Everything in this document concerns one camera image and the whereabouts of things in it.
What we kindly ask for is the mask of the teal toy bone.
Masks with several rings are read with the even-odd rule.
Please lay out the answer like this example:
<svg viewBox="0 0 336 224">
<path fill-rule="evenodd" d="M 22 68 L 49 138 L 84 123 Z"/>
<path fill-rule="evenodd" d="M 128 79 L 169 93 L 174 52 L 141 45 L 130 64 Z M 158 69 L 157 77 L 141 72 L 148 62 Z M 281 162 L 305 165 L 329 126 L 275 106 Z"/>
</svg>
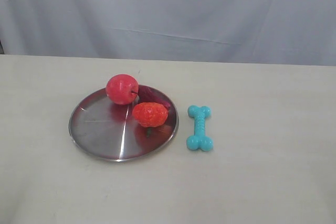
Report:
<svg viewBox="0 0 336 224">
<path fill-rule="evenodd" d="M 186 140 L 186 146 L 189 150 L 202 150 L 209 152 L 213 149 L 213 140 L 206 136 L 206 119 L 211 116 L 211 109 L 207 106 L 198 107 L 189 106 L 188 116 L 194 119 L 194 134 Z"/>
</svg>

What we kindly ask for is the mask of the orange-red toy strawberry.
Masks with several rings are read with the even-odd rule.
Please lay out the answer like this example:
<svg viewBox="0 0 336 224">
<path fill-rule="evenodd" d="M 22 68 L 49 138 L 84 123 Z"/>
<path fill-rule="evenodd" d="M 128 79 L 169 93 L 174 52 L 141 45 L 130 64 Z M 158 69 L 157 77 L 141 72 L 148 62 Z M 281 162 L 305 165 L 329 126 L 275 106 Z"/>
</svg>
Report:
<svg viewBox="0 0 336 224">
<path fill-rule="evenodd" d="M 142 102 L 137 104 L 132 115 L 142 127 L 158 127 L 165 123 L 168 117 L 167 108 L 155 102 Z"/>
</svg>

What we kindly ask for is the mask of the red apple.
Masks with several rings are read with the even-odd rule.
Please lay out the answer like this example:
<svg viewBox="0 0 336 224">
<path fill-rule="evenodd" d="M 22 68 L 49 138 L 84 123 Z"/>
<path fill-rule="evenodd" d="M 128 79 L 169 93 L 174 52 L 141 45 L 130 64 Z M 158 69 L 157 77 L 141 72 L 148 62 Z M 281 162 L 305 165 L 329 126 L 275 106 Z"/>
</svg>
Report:
<svg viewBox="0 0 336 224">
<path fill-rule="evenodd" d="M 106 85 L 106 95 L 115 104 L 127 105 L 138 96 L 139 84 L 128 74 L 113 76 Z"/>
</svg>

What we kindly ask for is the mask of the round stainless steel plate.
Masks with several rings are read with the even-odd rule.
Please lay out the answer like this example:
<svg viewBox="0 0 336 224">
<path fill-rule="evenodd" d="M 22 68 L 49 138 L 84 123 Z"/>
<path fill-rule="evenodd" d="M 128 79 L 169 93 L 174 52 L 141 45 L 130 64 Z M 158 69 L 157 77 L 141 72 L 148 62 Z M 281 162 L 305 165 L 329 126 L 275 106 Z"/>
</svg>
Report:
<svg viewBox="0 0 336 224">
<path fill-rule="evenodd" d="M 69 134 L 85 153 L 111 162 L 124 162 L 152 154 L 167 145 L 176 135 L 179 117 L 175 104 L 163 92 L 150 88 L 160 100 L 170 105 L 165 123 L 148 130 L 132 116 L 135 100 L 116 105 L 100 89 L 85 97 L 69 120 Z"/>
</svg>

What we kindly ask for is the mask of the white backdrop cloth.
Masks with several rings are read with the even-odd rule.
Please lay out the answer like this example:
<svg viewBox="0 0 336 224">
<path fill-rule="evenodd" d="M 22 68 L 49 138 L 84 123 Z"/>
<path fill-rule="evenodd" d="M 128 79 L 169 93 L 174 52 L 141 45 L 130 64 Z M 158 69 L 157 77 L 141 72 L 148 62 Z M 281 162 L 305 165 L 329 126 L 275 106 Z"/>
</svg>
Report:
<svg viewBox="0 0 336 224">
<path fill-rule="evenodd" d="M 335 0 L 1 0 L 6 54 L 335 65 Z"/>
</svg>

